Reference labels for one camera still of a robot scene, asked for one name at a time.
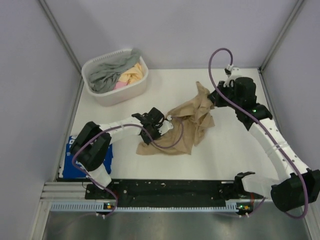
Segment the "beige t shirt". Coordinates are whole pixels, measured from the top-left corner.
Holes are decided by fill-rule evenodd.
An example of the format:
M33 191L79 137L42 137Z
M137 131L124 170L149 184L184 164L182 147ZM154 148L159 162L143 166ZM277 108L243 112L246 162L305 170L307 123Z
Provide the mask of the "beige t shirt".
M172 117L173 129L150 144L140 142L136 153L151 155L190 155L192 148L204 139L209 128L215 126L210 113L214 104L208 99L210 91L196 82L197 95L185 103L171 109L166 115Z

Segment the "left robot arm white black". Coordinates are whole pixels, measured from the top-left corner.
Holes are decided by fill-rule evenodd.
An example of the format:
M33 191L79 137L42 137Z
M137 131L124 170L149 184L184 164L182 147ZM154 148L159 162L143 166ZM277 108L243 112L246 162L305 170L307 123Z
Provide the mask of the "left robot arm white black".
M155 107L147 113L134 113L130 117L109 124L87 122L70 147L72 164L94 184L102 198L109 198L114 191L110 174L104 165L109 146L130 136L140 136L149 145L173 129L172 118Z

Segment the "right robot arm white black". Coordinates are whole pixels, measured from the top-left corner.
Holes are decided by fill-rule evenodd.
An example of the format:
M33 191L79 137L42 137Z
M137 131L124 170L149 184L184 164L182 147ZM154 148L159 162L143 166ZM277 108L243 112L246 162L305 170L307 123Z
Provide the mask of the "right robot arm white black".
M254 172L241 172L234 178L233 192L239 198L255 193L272 199L282 212L305 207L317 200L320 193L320 171L311 170L295 154L278 130L268 108L257 102L256 84L249 77L238 77L229 85L220 81L208 99L215 107L230 107L237 119L257 140L270 159L277 178Z

